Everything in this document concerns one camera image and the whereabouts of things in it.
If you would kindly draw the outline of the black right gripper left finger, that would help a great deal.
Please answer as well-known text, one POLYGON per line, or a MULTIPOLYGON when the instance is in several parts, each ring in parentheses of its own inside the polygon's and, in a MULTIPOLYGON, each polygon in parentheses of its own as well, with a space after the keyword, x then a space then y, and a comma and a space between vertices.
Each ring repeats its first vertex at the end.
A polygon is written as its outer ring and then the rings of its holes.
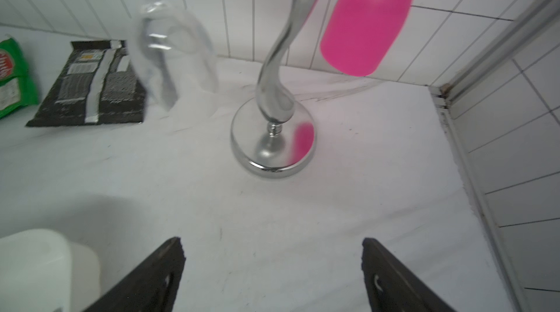
POLYGON ((87 311, 172 311, 185 267, 181 239, 162 243, 87 311))

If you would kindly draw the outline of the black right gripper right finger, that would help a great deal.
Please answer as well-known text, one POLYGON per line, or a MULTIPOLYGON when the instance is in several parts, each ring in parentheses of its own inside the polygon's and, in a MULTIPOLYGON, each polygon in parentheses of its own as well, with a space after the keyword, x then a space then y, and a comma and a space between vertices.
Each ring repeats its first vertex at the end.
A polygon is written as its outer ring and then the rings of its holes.
POLYGON ((362 271, 372 311, 454 310, 374 238, 363 240, 362 271))

